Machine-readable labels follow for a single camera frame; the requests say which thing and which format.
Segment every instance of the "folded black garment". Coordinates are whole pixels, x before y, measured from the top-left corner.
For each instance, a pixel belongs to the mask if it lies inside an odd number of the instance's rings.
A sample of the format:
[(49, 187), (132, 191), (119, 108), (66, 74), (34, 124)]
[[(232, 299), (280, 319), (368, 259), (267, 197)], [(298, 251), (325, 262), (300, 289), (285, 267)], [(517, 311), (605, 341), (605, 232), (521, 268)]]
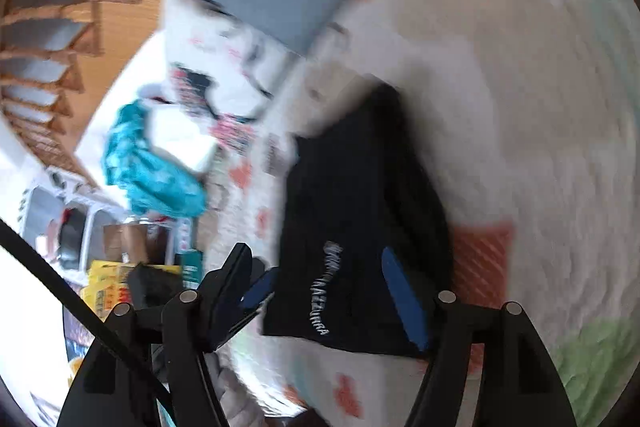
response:
[(391, 248), (434, 292), (449, 288), (452, 256), (444, 210), (415, 156), (398, 92), (381, 84), (320, 136), (297, 142), (263, 334), (423, 356), (402, 327), (381, 254)]

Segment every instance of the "teal cloth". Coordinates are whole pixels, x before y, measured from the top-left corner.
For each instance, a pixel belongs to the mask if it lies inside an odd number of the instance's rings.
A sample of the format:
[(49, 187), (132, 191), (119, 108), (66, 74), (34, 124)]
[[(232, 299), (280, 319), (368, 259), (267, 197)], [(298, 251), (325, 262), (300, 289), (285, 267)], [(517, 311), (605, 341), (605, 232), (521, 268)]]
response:
[(206, 192), (196, 178), (154, 155), (146, 142), (146, 108), (124, 105), (109, 131), (102, 155), (107, 185), (126, 190), (133, 213), (156, 210), (169, 217), (196, 217), (206, 208)]

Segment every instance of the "green patch on bedding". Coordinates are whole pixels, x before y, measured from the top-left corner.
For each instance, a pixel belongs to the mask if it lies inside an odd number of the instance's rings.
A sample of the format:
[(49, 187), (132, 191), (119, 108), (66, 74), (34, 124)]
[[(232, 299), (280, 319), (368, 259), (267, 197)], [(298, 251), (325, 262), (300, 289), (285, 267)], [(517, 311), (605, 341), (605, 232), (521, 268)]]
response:
[(553, 355), (579, 427), (595, 427), (609, 412), (638, 362), (638, 330), (627, 320), (598, 321)]

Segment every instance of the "wooden floor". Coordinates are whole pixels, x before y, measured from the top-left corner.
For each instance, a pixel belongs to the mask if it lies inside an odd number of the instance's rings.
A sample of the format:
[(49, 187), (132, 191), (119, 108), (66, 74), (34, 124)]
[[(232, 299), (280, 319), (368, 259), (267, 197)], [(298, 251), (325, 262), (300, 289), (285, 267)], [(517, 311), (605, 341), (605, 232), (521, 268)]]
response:
[(159, 3), (160, 0), (140, 0), (137, 4), (100, 3), (104, 53), (100, 57), (78, 57), (84, 93), (67, 95), (73, 117), (63, 119), (66, 134), (60, 136), (60, 141), (68, 152), (75, 149), (122, 68), (158, 26)]

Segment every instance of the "brown cardboard box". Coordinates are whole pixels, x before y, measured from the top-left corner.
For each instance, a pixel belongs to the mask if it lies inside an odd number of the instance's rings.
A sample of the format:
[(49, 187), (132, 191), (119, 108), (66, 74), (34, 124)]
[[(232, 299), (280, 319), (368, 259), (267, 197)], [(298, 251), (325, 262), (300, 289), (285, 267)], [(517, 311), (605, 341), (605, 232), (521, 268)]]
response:
[(160, 225), (106, 225), (102, 230), (107, 261), (122, 262), (127, 253), (129, 263), (164, 264), (168, 230)]

